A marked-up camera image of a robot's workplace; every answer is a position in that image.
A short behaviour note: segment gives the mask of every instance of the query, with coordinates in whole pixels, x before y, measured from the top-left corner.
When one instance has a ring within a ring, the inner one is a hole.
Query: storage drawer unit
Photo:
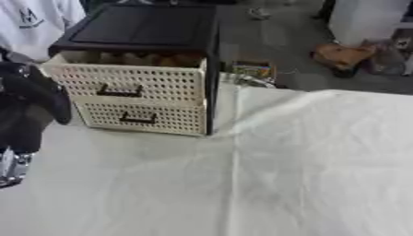
[[[42,68],[67,87],[90,127],[210,135],[219,77],[215,15],[213,6],[104,6],[56,42]],[[85,52],[204,60],[199,67],[96,65],[79,59]]]

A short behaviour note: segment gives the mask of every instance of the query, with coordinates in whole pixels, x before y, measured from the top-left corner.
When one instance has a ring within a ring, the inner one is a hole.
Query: shoe
[[[249,9],[248,15],[250,15],[252,19],[256,20],[265,20],[271,18],[271,13],[261,7]]]

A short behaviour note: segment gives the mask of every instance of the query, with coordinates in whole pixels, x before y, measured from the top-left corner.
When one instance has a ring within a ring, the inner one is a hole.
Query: printed logo
[[[19,26],[21,29],[33,29],[44,22],[44,19],[39,19],[30,8],[20,9],[19,13],[21,22],[23,23],[23,25]]]

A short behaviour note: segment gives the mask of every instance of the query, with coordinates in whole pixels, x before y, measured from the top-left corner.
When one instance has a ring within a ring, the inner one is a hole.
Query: person
[[[330,21],[331,15],[333,15],[334,7],[336,6],[336,0],[325,0],[323,7],[320,11],[313,17],[313,19],[321,19],[328,23]]]
[[[84,16],[79,0],[0,1],[0,61],[47,61],[48,48]]]

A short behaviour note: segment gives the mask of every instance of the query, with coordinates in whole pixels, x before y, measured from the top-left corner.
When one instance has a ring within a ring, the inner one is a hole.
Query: white shirt
[[[48,49],[85,16],[79,0],[0,0],[0,47],[14,62],[44,62]]]

